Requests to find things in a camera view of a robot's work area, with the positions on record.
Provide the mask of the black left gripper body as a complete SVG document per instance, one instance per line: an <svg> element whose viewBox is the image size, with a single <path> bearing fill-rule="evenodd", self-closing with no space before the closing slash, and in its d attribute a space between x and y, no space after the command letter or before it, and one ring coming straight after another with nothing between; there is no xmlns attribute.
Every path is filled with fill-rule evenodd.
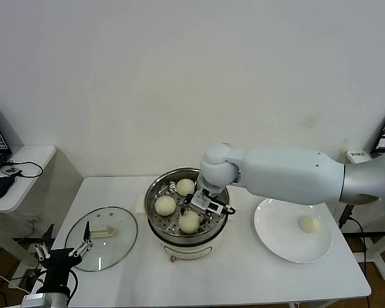
<svg viewBox="0 0 385 308"><path fill-rule="evenodd" d="M70 270L83 260L73 248L51 250L40 263L47 270L43 288L66 288Z"/></svg>

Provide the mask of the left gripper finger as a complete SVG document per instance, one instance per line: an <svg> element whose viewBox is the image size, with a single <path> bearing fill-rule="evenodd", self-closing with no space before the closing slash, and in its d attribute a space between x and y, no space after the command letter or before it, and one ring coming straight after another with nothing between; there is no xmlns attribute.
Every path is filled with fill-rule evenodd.
<svg viewBox="0 0 385 308"><path fill-rule="evenodd" d="M89 221L86 222L84 231L82 234L78 231L78 222L73 225L67 235L67 244L76 243L77 245L73 247L73 249L68 253L69 257L85 257L92 247L94 243L91 239L91 231Z"/></svg>
<svg viewBox="0 0 385 308"><path fill-rule="evenodd" d="M42 236L41 242L34 244L35 252L40 261L50 258L51 236L53 233L53 229L54 224L51 224Z"/></svg>

